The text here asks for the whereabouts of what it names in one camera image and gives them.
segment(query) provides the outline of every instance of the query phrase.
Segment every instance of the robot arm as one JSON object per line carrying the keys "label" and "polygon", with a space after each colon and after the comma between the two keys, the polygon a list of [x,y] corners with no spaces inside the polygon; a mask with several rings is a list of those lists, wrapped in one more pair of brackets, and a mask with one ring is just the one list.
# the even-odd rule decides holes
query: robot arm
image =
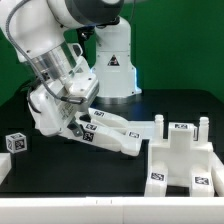
{"label": "robot arm", "polygon": [[138,155],[144,138],[141,131],[146,133],[147,124],[129,123],[89,108],[99,82],[81,49],[77,45],[72,46],[75,51],[71,49],[63,36],[67,29],[114,20],[123,4],[124,0],[0,1],[1,29],[16,48],[19,60],[30,63],[42,82],[30,94],[30,111],[43,135],[60,135]]}

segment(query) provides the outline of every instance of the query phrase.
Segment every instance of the white cube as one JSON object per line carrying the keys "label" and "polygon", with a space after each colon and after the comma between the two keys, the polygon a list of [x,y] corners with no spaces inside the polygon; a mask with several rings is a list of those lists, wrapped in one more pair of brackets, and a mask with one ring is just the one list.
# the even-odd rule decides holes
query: white cube
{"label": "white cube", "polygon": [[17,153],[27,150],[26,136],[21,133],[7,135],[6,147],[11,153]]}

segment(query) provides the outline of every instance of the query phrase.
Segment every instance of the black surface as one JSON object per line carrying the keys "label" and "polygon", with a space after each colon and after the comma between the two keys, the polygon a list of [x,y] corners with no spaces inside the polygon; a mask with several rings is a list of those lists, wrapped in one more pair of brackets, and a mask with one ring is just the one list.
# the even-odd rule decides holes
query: black surface
{"label": "black surface", "polygon": [[[168,122],[199,124],[210,119],[209,140],[224,158],[224,104],[198,90],[144,91],[141,100],[127,105],[93,107],[128,120],[151,121],[156,114]],[[22,132],[28,151],[12,155],[13,168],[0,186],[0,197],[143,196],[147,142],[136,158],[64,138],[45,137],[34,129],[26,94],[14,96],[0,107],[0,152],[7,152],[5,135]],[[186,188],[168,187],[167,196],[188,196]]]}

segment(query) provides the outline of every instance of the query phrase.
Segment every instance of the green backdrop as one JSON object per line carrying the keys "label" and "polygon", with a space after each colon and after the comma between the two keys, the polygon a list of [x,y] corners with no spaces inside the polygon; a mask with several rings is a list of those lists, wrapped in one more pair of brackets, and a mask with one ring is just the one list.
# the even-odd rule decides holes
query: green backdrop
{"label": "green backdrop", "polygon": [[[132,7],[121,15],[129,19]],[[66,33],[75,41],[76,33]],[[95,61],[94,37],[87,43]],[[143,89],[202,89],[224,102],[224,0],[151,0],[136,6],[132,62]],[[0,105],[30,74],[0,32]]]}

